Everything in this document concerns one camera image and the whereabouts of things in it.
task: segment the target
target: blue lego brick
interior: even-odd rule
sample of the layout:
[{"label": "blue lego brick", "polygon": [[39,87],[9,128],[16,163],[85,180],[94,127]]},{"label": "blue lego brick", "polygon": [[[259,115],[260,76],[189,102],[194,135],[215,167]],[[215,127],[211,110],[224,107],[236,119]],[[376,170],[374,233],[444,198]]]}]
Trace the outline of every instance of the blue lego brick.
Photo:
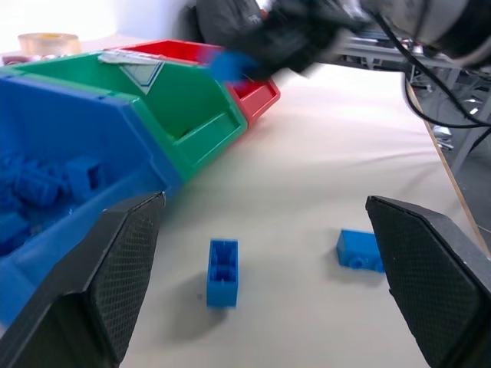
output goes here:
[{"label": "blue lego brick", "polygon": [[381,254],[378,250],[377,239],[370,232],[355,232],[352,230],[341,230],[338,245],[338,260],[341,266],[353,268],[354,270],[372,270],[380,273],[385,272]]},{"label": "blue lego brick", "polygon": [[239,242],[212,239],[209,245],[206,305],[235,307],[239,291]]},{"label": "blue lego brick", "polygon": [[37,207],[53,205],[60,194],[60,186],[40,169],[26,166],[14,183],[15,194]]},{"label": "blue lego brick", "polygon": [[66,165],[72,195],[85,201],[104,187],[101,162],[90,157],[78,157]]},{"label": "blue lego brick", "polygon": [[31,234],[30,227],[16,212],[0,215],[0,256],[8,255],[24,244]]}]

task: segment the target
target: white table surface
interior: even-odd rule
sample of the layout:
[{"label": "white table surface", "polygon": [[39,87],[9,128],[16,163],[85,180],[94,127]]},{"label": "white table surface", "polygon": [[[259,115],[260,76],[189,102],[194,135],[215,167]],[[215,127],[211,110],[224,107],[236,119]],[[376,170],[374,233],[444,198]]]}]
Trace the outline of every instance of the white table surface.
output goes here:
[{"label": "white table surface", "polygon": [[[168,204],[130,367],[424,368],[385,276],[341,268],[341,228],[381,195],[442,212],[475,243],[396,73],[288,74],[281,100]],[[209,240],[239,240],[235,310],[206,308]]]}]

